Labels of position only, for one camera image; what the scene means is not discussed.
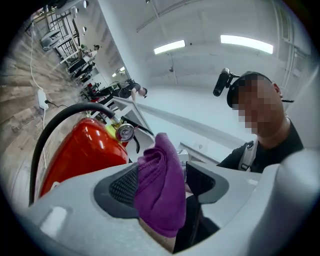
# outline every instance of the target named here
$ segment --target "pressure gauge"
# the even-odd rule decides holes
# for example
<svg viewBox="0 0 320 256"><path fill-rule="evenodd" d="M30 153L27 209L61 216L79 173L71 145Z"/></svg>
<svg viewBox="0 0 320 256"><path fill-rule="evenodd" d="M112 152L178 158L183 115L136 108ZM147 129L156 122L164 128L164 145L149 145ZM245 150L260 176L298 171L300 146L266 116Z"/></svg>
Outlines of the pressure gauge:
<svg viewBox="0 0 320 256"><path fill-rule="evenodd" d="M115 137L120 142L129 142L135 136L135 128L129 123L121 124L115 131Z"/></svg>

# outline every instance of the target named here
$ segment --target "white cable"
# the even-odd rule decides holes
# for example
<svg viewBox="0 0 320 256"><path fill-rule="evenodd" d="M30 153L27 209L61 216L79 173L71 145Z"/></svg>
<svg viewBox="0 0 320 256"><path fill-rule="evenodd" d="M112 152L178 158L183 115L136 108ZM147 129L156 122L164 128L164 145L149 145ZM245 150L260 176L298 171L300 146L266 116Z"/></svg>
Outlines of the white cable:
<svg viewBox="0 0 320 256"><path fill-rule="evenodd" d="M37 84L36 80L35 80L35 77L34 77L34 74L32 73L32 53L34 51L34 23L32 22L32 31L31 31L31 57L30 57L30 72L31 72L31 77L34 81L34 83L36 84L36 86L39 87L40 90L44 90L42 87L39 86L39 84ZM42 119L42 126L43 126L43 129L45 129L45 118L46 118L46 110L44 109L43 110L43 119ZM42 153L43 153L43 162L44 162L44 167L47 169L47 161L46 161L46 153L45 153L45 148L43 148L42 150Z"/></svg>

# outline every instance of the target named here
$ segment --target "fire extinguisher hose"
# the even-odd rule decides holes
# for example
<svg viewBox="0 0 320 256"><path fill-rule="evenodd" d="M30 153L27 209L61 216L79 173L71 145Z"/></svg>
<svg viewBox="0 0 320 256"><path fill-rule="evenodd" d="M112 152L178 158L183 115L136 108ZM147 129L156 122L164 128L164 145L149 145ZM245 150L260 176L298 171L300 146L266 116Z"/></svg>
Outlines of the fire extinguisher hose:
<svg viewBox="0 0 320 256"><path fill-rule="evenodd" d="M41 133L33 152L32 162L31 162L31 170L30 170L30 184L29 184L29 206L35 201L35 190L36 190L36 178L38 172L39 160L41 157L41 153L43 148L48 140L50 134L54 131L54 129L62 123L68 117L71 117L74 114L83 111L100 111L108 116L111 120L118 122L116 119L115 113L109 109L108 107L94 102L87 103L78 103L72 106L69 106L59 112L52 120L46 125L43 132Z"/></svg>

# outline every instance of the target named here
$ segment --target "black t-shirt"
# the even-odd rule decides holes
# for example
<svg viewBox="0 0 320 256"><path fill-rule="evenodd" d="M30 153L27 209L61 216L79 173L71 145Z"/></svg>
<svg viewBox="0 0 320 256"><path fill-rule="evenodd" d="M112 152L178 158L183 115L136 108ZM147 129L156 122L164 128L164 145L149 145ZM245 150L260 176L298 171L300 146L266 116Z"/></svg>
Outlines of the black t-shirt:
<svg viewBox="0 0 320 256"><path fill-rule="evenodd" d="M132 82L132 83L128 84L126 87L121 89L120 97L124 98L124 99L129 98L131 96L131 91L133 88L135 88L136 91L139 91L141 89L141 85L136 82Z"/></svg>
<svg viewBox="0 0 320 256"><path fill-rule="evenodd" d="M247 143L232 151L232 153L217 166L238 170L238 165L245 151L246 145ZM304 146L297 133L297 130L292 122L290 122L289 135L280 145L271 149L265 149L260 145L260 143L258 143L255 159L251 165L251 172L262 173L265 167L274 164L280 164L287 156L300 151L303 148Z"/></svg>

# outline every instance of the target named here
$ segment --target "fire extinguisher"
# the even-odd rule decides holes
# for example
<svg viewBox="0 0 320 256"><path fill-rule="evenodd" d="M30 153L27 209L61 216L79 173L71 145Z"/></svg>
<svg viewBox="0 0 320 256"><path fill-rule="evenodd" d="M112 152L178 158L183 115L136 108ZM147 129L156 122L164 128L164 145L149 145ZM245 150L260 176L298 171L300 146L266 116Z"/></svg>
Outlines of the fire extinguisher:
<svg viewBox="0 0 320 256"><path fill-rule="evenodd" d="M136 128L154 135L150 130L128 118L118 117L108 107L99 103L78 103L65 108L47 124L35 146L30 171L30 205L35 200L38 165L47 139L62 121L83 111L102 112L108 116L112 124L104 126L92 118L83 118L78 121L66 135L49 163L41 183L40 197L61 182L75 176L127 164L129 161L125 148L127 143L133 139L136 142L136 152L140 151L140 144L135 137Z"/></svg>

